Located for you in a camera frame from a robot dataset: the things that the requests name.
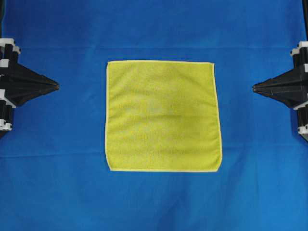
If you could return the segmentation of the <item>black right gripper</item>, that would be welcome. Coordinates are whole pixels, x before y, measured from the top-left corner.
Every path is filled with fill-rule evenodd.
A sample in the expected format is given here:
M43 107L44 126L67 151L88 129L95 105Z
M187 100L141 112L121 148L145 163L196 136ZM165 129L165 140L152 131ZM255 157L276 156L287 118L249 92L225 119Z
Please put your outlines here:
M297 115L297 133L308 133L308 42L301 41L290 55L294 68L253 86L253 92L293 108ZM276 88L296 86L299 88Z

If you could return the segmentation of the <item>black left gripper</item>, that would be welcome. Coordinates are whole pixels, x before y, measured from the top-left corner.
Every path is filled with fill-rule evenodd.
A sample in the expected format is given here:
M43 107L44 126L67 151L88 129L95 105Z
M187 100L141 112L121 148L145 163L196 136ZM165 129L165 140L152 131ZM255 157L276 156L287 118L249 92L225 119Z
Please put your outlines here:
M38 74L23 65L12 64L18 61L20 48L13 38L0 39L0 129L12 130L14 110L18 106L37 97L59 90L59 83ZM39 90L12 90L10 77L33 83L51 85Z

